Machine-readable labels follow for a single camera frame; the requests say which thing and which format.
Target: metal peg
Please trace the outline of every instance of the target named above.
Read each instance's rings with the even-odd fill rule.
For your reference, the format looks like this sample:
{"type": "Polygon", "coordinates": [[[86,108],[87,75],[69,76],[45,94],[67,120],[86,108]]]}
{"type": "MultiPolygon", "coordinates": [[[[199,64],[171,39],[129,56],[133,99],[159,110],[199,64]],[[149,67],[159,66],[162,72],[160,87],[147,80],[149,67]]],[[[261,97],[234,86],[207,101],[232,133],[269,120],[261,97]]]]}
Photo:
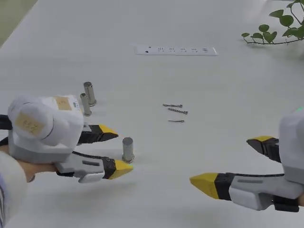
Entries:
{"type": "Polygon", "coordinates": [[[123,139],[123,161],[125,163],[132,163],[134,161],[133,139],[130,137],[123,139]]]}
{"type": "Polygon", "coordinates": [[[92,83],[91,82],[85,82],[84,83],[84,88],[85,88],[85,94],[87,95],[90,107],[95,106],[97,101],[95,99],[92,83]]]}
{"type": "Polygon", "coordinates": [[[85,93],[82,93],[80,95],[80,99],[81,99],[81,102],[82,102],[82,106],[84,108],[84,115],[85,116],[90,116],[92,114],[92,111],[90,109],[90,105],[89,105],[87,95],[85,93]]]}

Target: hand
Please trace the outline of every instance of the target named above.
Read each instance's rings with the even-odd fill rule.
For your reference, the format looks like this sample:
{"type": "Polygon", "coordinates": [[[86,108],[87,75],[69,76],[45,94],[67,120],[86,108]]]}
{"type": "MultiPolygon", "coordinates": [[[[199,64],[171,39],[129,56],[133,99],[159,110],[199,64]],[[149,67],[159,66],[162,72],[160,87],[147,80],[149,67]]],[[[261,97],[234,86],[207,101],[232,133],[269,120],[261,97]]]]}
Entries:
{"type": "MultiPolygon", "coordinates": [[[[0,146],[0,151],[9,154],[9,146],[0,146]]],[[[24,161],[17,160],[23,168],[27,181],[30,182],[35,177],[36,173],[40,172],[56,172],[57,169],[53,164],[31,164],[24,161]]]]}

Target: power strip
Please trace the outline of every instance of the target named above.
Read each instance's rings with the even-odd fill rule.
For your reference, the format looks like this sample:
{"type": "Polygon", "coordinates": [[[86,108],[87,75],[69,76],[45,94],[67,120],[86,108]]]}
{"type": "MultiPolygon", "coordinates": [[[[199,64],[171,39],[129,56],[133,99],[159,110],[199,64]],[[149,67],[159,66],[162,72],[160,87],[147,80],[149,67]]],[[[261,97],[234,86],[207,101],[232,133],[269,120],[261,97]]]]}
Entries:
{"type": "Polygon", "coordinates": [[[163,47],[136,46],[137,55],[171,55],[171,56],[217,56],[214,47],[163,47]]]}

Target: label sticker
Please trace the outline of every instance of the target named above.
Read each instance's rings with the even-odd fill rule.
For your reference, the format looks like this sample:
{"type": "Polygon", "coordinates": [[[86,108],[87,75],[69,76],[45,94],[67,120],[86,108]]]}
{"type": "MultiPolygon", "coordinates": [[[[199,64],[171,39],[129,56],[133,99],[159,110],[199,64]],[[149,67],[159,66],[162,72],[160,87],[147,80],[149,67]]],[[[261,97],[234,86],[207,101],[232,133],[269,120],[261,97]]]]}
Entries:
{"type": "Polygon", "coordinates": [[[23,112],[19,113],[15,121],[15,125],[21,128],[22,130],[33,134],[34,136],[38,136],[44,128],[44,124],[34,120],[23,112]]]}
{"type": "Polygon", "coordinates": [[[63,96],[56,96],[55,97],[56,103],[58,105],[59,110],[63,111],[71,111],[72,107],[68,101],[68,97],[63,97],[63,96]]]}

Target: plant stem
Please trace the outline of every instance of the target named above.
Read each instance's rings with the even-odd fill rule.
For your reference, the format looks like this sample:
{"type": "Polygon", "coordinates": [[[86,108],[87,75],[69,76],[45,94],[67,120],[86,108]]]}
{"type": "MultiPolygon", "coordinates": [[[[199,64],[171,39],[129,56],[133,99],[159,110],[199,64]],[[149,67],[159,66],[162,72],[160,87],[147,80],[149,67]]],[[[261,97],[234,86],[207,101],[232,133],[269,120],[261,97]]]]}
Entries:
{"type": "Polygon", "coordinates": [[[247,44],[277,45],[277,44],[290,44],[290,43],[294,43],[294,42],[300,41],[300,40],[301,39],[296,39],[296,40],[280,42],[280,43],[274,43],[274,42],[272,42],[272,43],[258,43],[258,42],[248,42],[247,40],[245,40],[245,41],[246,41],[247,44]]]}
{"type": "Polygon", "coordinates": [[[290,8],[290,12],[291,14],[294,16],[294,18],[299,22],[299,24],[301,25],[300,20],[295,16],[295,14],[293,13],[293,10],[290,8]]]}

